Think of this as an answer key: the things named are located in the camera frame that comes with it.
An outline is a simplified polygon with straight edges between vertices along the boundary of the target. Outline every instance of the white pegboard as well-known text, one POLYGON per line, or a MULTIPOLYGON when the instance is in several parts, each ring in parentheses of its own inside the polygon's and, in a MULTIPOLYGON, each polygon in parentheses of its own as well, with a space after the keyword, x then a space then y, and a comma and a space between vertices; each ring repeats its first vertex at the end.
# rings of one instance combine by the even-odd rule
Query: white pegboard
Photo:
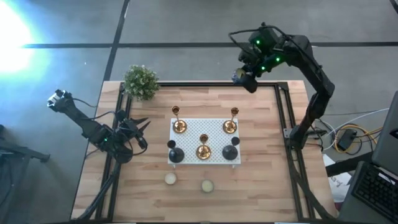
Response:
POLYGON ((234 119, 237 125, 237 130, 233 134, 226 134, 223 130, 223 123, 231 118, 182 118, 187 123, 187 130, 182 134, 177 134, 173 131, 173 124, 176 122, 176 118, 172 118, 170 121, 170 140, 174 140, 176 147, 181 148, 185 157, 184 160, 178 164, 170 161, 167 157, 168 163, 171 165, 179 164, 217 164, 217 165, 240 165, 241 163, 241 151, 239 145, 236 146, 238 150, 238 156, 232 160, 226 160, 223 157, 223 148, 231 144, 233 137, 239 137, 239 125, 238 119, 234 119), (208 140, 206 145, 211 149, 211 156, 209 159, 200 160, 197 158, 196 150, 202 143, 199 140, 201 134, 207 134, 208 140))

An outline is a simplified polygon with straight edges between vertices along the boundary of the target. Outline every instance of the computer keyboard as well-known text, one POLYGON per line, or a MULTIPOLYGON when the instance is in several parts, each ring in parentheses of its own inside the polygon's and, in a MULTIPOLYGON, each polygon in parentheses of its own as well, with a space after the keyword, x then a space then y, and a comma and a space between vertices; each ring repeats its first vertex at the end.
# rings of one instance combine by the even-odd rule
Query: computer keyboard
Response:
POLYGON ((351 193, 382 216, 398 223, 396 180, 378 168, 364 163, 362 169, 359 170, 358 180, 351 193))

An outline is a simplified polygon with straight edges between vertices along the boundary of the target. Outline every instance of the yellow cable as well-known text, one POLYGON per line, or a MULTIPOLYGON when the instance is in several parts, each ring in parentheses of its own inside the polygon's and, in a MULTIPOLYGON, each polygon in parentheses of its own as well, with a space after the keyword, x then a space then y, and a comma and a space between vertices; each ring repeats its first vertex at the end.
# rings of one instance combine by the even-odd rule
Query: yellow cable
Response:
POLYGON ((346 125, 344 125, 343 127, 340 128, 340 130, 337 131, 336 136, 335 136, 335 140, 336 140, 336 141, 335 141, 335 149, 336 149, 336 151, 339 152, 339 153, 346 153, 346 152, 348 152, 348 151, 351 149, 351 146, 350 146, 347 150, 341 151, 341 150, 339 150, 338 147, 337 147, 337 136, 338 136, 338 133, 340 133, 340 131, 341 131, 342 129, 345 129, 345 128, 358 128, 358 129, 360 129, 360 130, 362 130, 362 131, 364 132, 364 135, 369 135, 369 136, 371 137, 371 141, 373 140, 374 143, 377 144, 377 141, 376 141, 376 139, 372 136, 372 133, 373 133, 373 132, 376 132, 376 131, 378 131, 378 130, 380 130, 382 127, 377 128, 377 129, 372 130, 372 131, 367 131, 366 129, 364 129, 364 128, 360 127, 360 126, 357 126, 357 125, 352 125, 352 124, 346 124, 346 125))

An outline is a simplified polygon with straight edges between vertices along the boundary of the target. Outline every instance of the gold candlestick holder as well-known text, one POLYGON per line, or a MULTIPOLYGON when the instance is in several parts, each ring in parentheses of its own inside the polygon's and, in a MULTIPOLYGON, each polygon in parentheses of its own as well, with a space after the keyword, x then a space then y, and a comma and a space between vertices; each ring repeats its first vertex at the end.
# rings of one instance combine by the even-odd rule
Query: gold candlestick holder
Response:
POLYGON ((235 131, 238 128, 238 126, 234 122, 234 117, 236 115, 238 115, 238 113, 239 113, 239 110, 237 108, 232 108, 231 109, 232 118, 230 120, 225 121, 224 124, 223 124, 223 130, 224 130, 225 133, 227 133, 227 134, 235 133, 235 131))
POLYGON ((211 156, 211 149, 210 147, 206 146, 205 143, 208 140, 207 134, 202 134, 199 138, 200 142, 202 143, 201 146, 197 148, 197 157, 201 160, 205 160, 210 158, 211 156))
POLYGON ((173 106, 172 112, 177 117, 176 122, 173 124, 173 131, 179 134, 184 133, 187 130, 187 123, 178 118, 180 108, 178 106, 173 106))

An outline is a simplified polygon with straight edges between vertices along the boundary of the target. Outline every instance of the electronic device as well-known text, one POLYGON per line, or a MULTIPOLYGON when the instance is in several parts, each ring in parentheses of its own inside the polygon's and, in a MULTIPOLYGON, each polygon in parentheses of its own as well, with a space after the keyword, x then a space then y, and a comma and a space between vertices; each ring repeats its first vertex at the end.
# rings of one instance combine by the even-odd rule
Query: electronic device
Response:
POLYGON ((395 179, 371 164, 363 163, 352 195, 384 217, 398 222, 398 186, 395 179))
POLYGON ((396 182, 374 165, 359 162, 338 219, 346 222, 398 223, 396 182))
POLYGON ((398 175, 398 91, 395 93, 383 124, 377 146, 372 155, 373 163, 398 175))
POLYGON ((355 131, 353 129, 344 130, 343 135, 339 138, 339 140, 337 142, 337 147, 342 151, 347 150, 353 143, 356 135, 357 135, 357 131, 355 131))
POLYGON ((262 23, 258 29, 241 30, 229 33, 229 38, 241 48, 238 60, 243 67, 235 70, 232 76, 234 84, 242 85, 250 93, 257 90, 256 77, 282 63, 300 69, 305 78, 317 91, 310 100, 302 122, 295 126, 288 138, 292 149, 303 149, 308 138, 308 129, 315 119, 323 116, 329 99, 333 95, 335 85, 322 70, 322 66, 314 59, 312 46, 304 35, 287 35, 276 26, 262 23), (252 32, 249 44, 240 45, 232 35, 252 32))
POLYGON ((126 119, 123 110, 116 114, 120 122, 118 128, 113 130, 106 124, 99 124, 93 118, 87 117, 76 106, 72 98, 72 94, 65 90, 56 90, 55 93, 48 99, 47 106, 55 112, 66 114, 72 121, 79 125, 84 138, 92 143, 101 151, 106 151, 118 163, 127 163, 133 157, 132 147, 127 148, 124 143, 129 142, 130 139, 135 138, 141 149, 146 150, 148 143, 144 139, 144 130, 150 122, 138 128, 137 125, 146 121, 147 118, 142 119, 126 119))
POLYGON ((360 162, 356 168, 352 184, 340 210, 339 220, 378 224, 398 223, 397 180, 380 169, 381 167, 398 175, 396 164, 398 139, 391 134, 398 127, 397 116, 398 91, 390 105, 371 162, 360 162))

